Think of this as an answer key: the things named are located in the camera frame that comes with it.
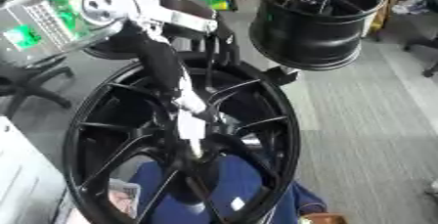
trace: robotic arm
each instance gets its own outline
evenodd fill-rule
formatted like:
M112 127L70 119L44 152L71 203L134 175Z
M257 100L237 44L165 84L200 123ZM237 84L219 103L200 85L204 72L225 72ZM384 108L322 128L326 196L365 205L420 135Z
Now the robotic arm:
M165 26L187 31L193 37L216 37L222 62L238 59L235 36L214 10L198 0L0 0L5 20L0 47L3 56L50 57L81 50L117 34L126 22L139 27L138 54L144 68L171 95L180 109L180 138L191 141L201 156L208 113L194 92L182 60L163 36Z

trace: black office chair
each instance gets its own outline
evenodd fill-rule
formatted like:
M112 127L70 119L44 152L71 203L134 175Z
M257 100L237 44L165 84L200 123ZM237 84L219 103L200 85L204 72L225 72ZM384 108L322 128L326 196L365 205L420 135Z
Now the black office chair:
M54 68L65 58L53 57L18 67L0 57L0 97L13 96L4 115L11 119L29 96L45 98L65 109L71 108L70 101L42 87L46 81L60 74L73 77L69 67Z
M437 49L438 50L438 34L435 36L435 38L433 39L427 39L427 38L418 38L418 39L413 39L408 41L408 43L405 45L405 51L411 51L412 47L415 45L419 45L419 46L424 46L424 47L428 47L428 48L433 48L433 49ZM429 68L426 69L422 75L424 75L424 77L432 77L435 72L438 71L438 62L436 62L436 64Z

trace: blue cloth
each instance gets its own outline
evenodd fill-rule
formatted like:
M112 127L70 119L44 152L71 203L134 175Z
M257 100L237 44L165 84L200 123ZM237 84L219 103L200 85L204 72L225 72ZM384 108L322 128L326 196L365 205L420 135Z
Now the blue cloth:
M220 158L220 179L211 194L219 212L223 216L233 213L231 202L240 198L248 202L261 186L258 173L238 157ZM155 162L146 162L138 169L130 182L141 185L142 192L138 210L141 212L148 204L154 189L161 179L161 170ZM277 206L273 224L296 224L298 214L324 212L323 201L297 183L292 183ZM206 210L194 210L167 196L153 215L153 224L205 224L210 218Z

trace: floor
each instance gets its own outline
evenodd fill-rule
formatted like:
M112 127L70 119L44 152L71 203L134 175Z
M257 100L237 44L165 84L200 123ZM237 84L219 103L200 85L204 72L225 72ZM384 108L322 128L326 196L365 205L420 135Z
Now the floor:
M257 0L239 0L226 14L239 37L243 58L265 69L272 63L251 46L247 27ZM301 124L302 154L297 180L321 196L329 210L354 224L428 224L438 221L438 205L423 193L438 177L438 76L421 72L437 52L403 52L407 39L431 36L435 15L394 17L383 41L364 40L361 58L327 72L302 72L284 87ZM48 88L80 102L127 62L70 55L76 79L56 79ZM57 167L64 132L75 109L64 111L33 99L16 117L17 126Z

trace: black alloy wheel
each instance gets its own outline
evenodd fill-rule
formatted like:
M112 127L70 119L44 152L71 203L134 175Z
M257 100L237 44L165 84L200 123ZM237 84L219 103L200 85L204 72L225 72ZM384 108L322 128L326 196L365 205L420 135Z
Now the black alloy wheel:
M153 224L153 213L163 198L170 195L178 199L172 181L185 178L188 190L205 205L207 223L254 224L279 202L293 180L300 149L299 127L281 89L246 63L215 67L210 76L206 75L203 53L180 56L196 92L222 118L207 127L203 157L185 157L188 146L175 134L177 109L170 98L156 88L139 64L123 68L88 97L66 134L67 185L79 210L92 223ZM258 143L247 144L248 138ZM204 167L215 173L220 157L228 156L251 167L260 176L261 185L242 209L223 216L209 197L220 182L211 181L214 175L202 175ZM107 197L111 173L133 157L150 158L162 171L161 183L136 220L117 210Z
M253 45L287 67L344 67L361 52L365 18L385 0L261 0L250 28Z

